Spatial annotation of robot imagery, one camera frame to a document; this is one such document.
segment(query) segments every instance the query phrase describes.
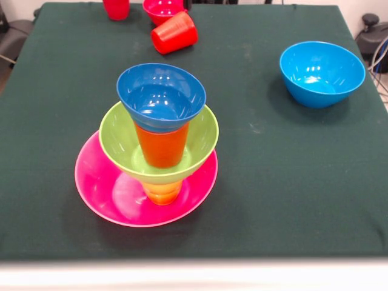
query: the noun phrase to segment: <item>floor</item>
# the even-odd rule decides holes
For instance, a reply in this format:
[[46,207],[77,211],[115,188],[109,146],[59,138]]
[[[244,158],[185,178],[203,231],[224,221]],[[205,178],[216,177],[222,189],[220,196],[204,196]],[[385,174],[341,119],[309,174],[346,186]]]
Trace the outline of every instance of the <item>floor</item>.
[[[12,69],[8,68],[1,74],[0,76],[0,96],[2,91],[4,90],[5,85],[7,84],[7,81],[12,73]],[[383,100],[384,105],[386,106],[386,109],[388,111],[388,73],[382,74],[379,84],[377,80],[379,79],[380,76],[377,76],[376,79],[374,80],[375,85],[377,86],[377,90],[380,93],[380,97]]]

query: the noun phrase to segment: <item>green tablecloth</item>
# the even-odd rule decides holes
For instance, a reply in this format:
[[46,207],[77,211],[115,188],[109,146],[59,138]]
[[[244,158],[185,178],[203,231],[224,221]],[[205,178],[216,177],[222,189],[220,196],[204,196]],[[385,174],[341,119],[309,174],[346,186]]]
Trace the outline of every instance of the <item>green tablecloth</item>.
[[[0,97],[0,259],[385,256],[388,119],[367,76],[344,102],[298,105],[278,67],[305,40],[360,55],[337,7],[194,5],[197,45],[161,56],[140,5],[45,4]],[[142,62],[197,76],[220,127],[219,174],[202,206],[132,229],[79,197],[80,148]]]

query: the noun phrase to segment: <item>tipped over cup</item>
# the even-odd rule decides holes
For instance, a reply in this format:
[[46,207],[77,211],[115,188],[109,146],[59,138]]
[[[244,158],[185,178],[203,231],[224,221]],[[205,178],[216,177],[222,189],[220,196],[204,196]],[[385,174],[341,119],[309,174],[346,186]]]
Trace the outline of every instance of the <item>tipped over cup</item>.
[[191,17],[179,12],[152,30],[151,40],[162,55],[196,44],[198,32]]

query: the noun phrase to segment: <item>cable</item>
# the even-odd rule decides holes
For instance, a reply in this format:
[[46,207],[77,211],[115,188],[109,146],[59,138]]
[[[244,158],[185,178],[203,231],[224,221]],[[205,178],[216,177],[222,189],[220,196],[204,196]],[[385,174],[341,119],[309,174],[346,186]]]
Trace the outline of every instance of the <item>cable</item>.
[[384,40],[378,45],[377,49],[375,50],[375,53],[372,57],[372,64],[368,67],[368,70],[371,71],[373,68],[385,57],[386,53],[388,52],[388,46],[383,51],[383,53],[380,55],[380,57],[376,61],[376,57],[378,52],[380,51],[381,47],[388,41],[388,36],[384,38]]
[[8,61],[8,62],[10,62],[10,63],[12,63],[14,65],[16,64],[16,62],[14,60],[12,60],[10,58],[7,58],[6,56],[0,55],[0,58],[4,59],[4,60],[6,60],[6,61]]
[[377,79],[377,83],[388,93],[388,88],[379,79]]

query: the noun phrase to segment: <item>plastic cup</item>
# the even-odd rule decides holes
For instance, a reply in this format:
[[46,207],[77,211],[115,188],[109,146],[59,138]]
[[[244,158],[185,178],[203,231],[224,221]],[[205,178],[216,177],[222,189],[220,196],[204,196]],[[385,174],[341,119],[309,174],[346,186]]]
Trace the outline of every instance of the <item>plastic cup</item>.
[[149,132],[136,123],[135,129],[148,164],[157,168],[170,168],[179,164],[189,132],[189,122],[173,132]]
[[165,55],[195,44],[198,32],[191,17],[186,12],[179,12],[152,30],[151,40],[155,49]]
[[168,205],[178,197],[179,191],[182,188],[182,180],[166,185],[153,185],[144,182],[141,185],[145,194],[153,203]]
[[102,0],[108,17],[112,20],[124,20],[129,14],[129,0]]

